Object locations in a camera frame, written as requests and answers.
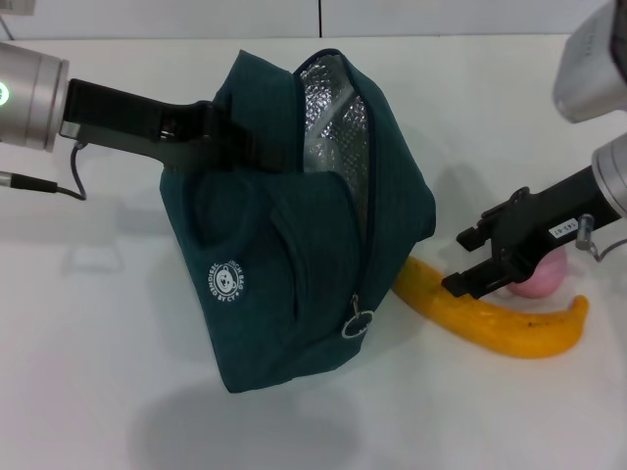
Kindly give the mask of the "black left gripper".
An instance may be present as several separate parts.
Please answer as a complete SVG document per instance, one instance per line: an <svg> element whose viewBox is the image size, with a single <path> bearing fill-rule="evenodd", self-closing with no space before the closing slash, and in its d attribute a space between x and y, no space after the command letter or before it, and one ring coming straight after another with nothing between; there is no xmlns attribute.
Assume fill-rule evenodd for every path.
<svg viewBox="0 0 627 470"><path fill-rule="evenodd" d="M59 134L178 170L284 171L287 162L282 146L208 101L168 104L75 78L69 81Z"/></svg>

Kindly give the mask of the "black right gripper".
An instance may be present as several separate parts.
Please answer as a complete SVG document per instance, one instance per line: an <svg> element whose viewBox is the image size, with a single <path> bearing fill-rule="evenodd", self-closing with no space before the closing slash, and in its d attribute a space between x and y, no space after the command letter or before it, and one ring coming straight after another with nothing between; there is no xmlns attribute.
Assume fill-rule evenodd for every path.
<svg viewBox="0 0 627 470"><path fill-rule="evenodd" d="M456 241L467 251L491 241L492 259L445 277L442 287L456 298L482 298L527 280L545 255L576 238L566 226L577 226L585 214L596 228L610 224L610 204L589 166L540 193L525 191L518 200L483 212Z"/></svg>

